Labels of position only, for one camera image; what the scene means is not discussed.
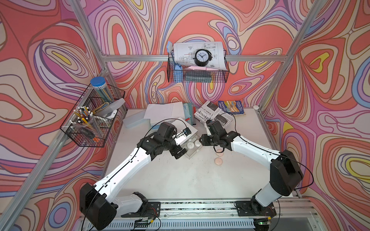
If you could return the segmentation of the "pink earphone case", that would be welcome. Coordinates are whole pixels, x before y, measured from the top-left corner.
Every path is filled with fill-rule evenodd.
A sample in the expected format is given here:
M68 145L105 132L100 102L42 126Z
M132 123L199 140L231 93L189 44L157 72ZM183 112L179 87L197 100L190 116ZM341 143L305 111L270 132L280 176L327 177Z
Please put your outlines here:
M215 153L216 153L216 155L217 155L218 157L222 157L222 156L224 155L224 152L223 152L223 150L221 150L221 149L217 149L217 150L215 151Z
M214 159L214 163L217 165L217 166L220 166L223 164L223 160L221 158L215 158Z

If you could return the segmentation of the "white three-drawer box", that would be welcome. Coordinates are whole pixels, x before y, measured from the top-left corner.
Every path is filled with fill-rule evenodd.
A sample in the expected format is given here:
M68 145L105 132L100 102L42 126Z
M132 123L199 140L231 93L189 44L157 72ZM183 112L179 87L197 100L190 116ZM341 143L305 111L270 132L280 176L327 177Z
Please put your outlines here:
M198 130L192 126L191 124L189 124L188 122L186 122L185 120L183 120L182 118L178 118L178 120L174 120L172 123L172 125L174 125L177 129L177 132L176 134L179 134L180 132L183 131L183 129L185 128L190 128L192 134L190 135L190 138L185 141L185 143L183 143L182 145L180 145L182 148L186 148L187 149L187 143L188 142L193 142L195 140L198 140L200 138L200 136L198 135ZM189 150L187 149L187 153L184 154L185 157L187 157L188 159L191 159L196 153L199 152L201 147L194 147L193 149Z

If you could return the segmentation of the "white round earphone case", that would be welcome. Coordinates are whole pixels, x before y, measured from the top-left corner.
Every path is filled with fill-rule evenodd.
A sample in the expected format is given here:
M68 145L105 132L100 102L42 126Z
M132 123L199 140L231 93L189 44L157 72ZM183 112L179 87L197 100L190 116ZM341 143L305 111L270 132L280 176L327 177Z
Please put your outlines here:
M187 143L187 149L191 150L195 147L194 143L193 142L188 142Z
M198 147L201 147L201 143L199 140L195 140L194 141L194 145L198 148Z

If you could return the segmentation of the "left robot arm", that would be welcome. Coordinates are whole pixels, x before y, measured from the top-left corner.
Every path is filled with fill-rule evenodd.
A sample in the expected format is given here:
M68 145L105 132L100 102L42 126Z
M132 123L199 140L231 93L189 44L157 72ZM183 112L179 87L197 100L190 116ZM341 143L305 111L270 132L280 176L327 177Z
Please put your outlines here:
M178 131L167 120L158 123L155 132L148 131L138 142L132 153L107 176L94 184L86 183L80 189L79 209L93 227L105 229L118 213L136 213L146 202L146 198L135 192L117 199L118 193L126 183L144 166L153 161L164 151L179 159L187 150L181 143L188 140L192 131L186 122L185 128Z

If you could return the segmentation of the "folded newspaper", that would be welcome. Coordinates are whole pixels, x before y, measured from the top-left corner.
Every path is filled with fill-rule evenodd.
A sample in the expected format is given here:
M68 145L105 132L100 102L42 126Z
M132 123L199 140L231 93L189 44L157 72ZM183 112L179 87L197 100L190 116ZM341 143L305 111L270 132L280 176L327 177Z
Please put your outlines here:
M194 114L195 118L198 119L203 125L208 120L219 121L222 127L225 129L228 125L234 121L230 114L225 113L218 106L210 101L206 101Z

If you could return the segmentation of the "teal books stack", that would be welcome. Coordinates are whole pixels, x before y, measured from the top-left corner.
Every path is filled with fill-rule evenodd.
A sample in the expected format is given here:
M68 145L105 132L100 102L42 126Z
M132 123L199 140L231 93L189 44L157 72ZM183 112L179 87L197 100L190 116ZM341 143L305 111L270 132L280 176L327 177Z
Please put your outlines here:
M185 113L185 121L188 122L189 124L193 124L193 105L192 103L183 103L183 108L184 108L184 113ZM172 123L170 119L166 119L165 122ZM151 125L153 127L153 130L157 130L159 128L160 124L158 125Z

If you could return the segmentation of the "blue book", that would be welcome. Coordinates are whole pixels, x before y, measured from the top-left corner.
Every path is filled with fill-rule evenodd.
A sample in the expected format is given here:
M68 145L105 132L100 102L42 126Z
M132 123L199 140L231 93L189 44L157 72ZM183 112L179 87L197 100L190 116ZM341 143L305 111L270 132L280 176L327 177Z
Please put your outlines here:
M224 112L233 115L244 114L244 108L241 101L218 101L218 107Z

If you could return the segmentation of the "white open notebook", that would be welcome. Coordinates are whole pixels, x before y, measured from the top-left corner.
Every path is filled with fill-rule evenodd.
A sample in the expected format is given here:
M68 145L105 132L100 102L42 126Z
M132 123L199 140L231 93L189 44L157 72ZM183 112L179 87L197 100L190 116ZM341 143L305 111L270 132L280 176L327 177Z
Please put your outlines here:
M149 119L151 125L155 125L164 119L170 119L173 122L174 118L186 118L183 103L149 104L144 115L144 119Z

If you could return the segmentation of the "translucent plastic box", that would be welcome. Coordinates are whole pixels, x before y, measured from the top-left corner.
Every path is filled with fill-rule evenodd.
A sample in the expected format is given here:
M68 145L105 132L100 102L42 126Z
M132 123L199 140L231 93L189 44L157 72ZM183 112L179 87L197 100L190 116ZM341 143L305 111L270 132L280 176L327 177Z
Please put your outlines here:
M123 125L130 129L138 125L145 124L147 127L150 126L150 119L145 118L145 110L142 109L130 109L127 111Z

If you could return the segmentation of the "black round clock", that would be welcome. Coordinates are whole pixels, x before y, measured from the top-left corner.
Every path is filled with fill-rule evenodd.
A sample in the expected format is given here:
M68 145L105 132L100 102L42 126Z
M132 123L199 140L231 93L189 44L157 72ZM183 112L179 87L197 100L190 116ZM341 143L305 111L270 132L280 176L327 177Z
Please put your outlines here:
M194 62L197 66L204 67L212 60L212 54L208 50L199 49L195 53Z

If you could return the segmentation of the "white drawing sheet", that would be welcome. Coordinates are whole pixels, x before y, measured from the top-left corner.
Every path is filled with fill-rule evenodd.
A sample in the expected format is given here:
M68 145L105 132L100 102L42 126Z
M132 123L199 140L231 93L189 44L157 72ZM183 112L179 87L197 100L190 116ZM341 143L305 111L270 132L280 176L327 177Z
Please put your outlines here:
M211 52L212 60L204 67L226 70L222 42L186 42L173 45L174 61L185 66L197 66L194 62L195 53L199 49Z

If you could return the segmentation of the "clear cup with pens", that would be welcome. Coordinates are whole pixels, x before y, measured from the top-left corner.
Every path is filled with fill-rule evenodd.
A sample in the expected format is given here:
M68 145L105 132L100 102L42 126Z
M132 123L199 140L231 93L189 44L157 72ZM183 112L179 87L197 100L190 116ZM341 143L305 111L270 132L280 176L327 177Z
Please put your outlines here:
M77 106L72 111L71 125L86 136L103 138L103 132L99 127L93 111L87 106Z

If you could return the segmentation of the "blue lid pencil jar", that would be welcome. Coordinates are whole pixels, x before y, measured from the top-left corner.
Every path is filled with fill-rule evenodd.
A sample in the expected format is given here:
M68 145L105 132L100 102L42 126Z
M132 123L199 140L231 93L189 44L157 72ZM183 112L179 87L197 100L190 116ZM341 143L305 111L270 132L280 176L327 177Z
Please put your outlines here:
M90 80L91 86L105 103L111 103L114 98L104 77L95 77Z

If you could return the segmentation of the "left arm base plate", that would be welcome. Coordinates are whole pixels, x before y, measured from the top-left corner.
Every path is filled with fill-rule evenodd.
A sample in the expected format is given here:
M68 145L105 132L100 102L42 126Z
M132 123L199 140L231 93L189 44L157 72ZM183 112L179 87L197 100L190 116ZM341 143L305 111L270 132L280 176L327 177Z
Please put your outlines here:
M127 213L121 215L122 218L138 218L149 217L156 218L160 215L161 202L147 202L143 203L139 210L135 213Z

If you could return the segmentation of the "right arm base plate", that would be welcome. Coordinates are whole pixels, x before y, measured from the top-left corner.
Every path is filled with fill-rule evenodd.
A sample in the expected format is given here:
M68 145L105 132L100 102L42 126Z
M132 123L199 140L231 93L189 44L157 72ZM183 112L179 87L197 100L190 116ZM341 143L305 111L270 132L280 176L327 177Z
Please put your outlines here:
M239 217L273 218L277 215L273 203L270 203L267 207L263 207L254 199L248 201L235 201L234 206Z

